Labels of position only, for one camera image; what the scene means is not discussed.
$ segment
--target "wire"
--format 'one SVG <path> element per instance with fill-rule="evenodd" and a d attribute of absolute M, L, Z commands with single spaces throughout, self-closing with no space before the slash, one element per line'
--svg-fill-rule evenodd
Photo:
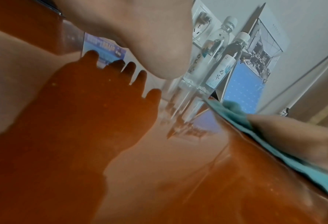
<path fill-rule="evenodd" d="M 319 63 L 317 63 L 314 67 L 312 67 L 309 71 L 307 71 L 304 75 L 302 75 L 301 77 L 299 77 L 297 80 L 295 80 L 291 85 L 289 85 L 287 88 L 285 88 L 281 93 L 279 93 L 278 95 L 276 95 L 275 97 L 273 97 L 273 99 L 271 99 L 270 101 L 268 101 L 268 103 L 266 103 L 261 109 L 259 109 L 257 111 L 257 114 L 260 113 L 261 111 L 263 111 L 266 107 L 268 107 L 268 105 L 270 105 L 273 101 L 275 101 L 278 97 L 280 97 L 283 93 L 285 93 L 287 90 L 289 90 L 292 86 L 294 86 L 297 82 L 299 82 L 302 78 L 304 78 L 305 76 L 307 76 L 310 72 L 312 72 L 315 68 L 317 68 L 319 65 L 321 65 L 322 63 L 324 63 L 326 60 L 328 59 L 328 56 L 326 56 L 323 60 L 321 60 Z"/>

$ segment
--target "blue towel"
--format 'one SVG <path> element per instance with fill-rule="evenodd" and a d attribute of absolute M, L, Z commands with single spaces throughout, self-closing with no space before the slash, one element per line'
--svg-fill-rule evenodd
<path fill-rule="evenodd" d="M 216 100 L 206 100 L 208 106 L 216 113 L 229 121 L 240 131 L 250 135 L 255 141 L 261 144 L 266 150 L 274 156 L 280 158 L 287 166 L 300 172 L 316 185 L 328 193 L 328 174 L 322 172 L 320 168 L 312 166 L 305 161 L 289 156 L 268 144 L 263 138 L 256 134 L 246 114 L 241 110 L 240 105 L 232 101 L 224 101 L 223 105 Z"/>

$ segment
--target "white bottle cap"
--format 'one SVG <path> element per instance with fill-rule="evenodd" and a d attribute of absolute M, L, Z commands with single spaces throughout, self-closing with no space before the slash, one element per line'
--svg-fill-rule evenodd
<path fill-rule="evenodd" d="M 228 16 L 225 20 L 222 26 L 227 25 L 229 26 L 232 30 L 237 26 L 238 24 L 238 19 L 233 17 L 233 16 Z"/>
<path fill-rule="evenodd" d="M 242 41 L 244 41 L 246 44 L 249 42 L 250 40 L 250 35 L 246 32 L 240 32 L 237 36 L 236 39 L 240 39 Z"/>

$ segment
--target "glossy table surface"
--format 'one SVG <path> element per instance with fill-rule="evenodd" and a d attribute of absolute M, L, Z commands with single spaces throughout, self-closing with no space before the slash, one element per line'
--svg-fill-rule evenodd
<path fill-rule="evenodd" d="M 128 86 L 134 64 L 64 66 L 81 32 L 33 1 L 4 2 L 0 223 L 328 223 L 325 193 L 205 105 L 183 122 L 180 97 L 142 98 L 145 74 Z"/>

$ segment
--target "white wall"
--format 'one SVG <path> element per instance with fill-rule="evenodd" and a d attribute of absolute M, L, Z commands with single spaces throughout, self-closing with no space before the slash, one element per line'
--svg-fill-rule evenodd
<path fill-rule="evenodd" d="M 259 106 L 264 106 L 301 75 L 328 55 L 328 0 L 202 0 L 223 21 L 232 15 L 239 20 L 234 30 L 236 35 L 258 6 L 264 2 L 288 34 L 291 44 L 266 84 Z M 288 92 L 277 98 L 262 113 L 279 112 L 302 92 L 317 71 L 303 79 Z"/>

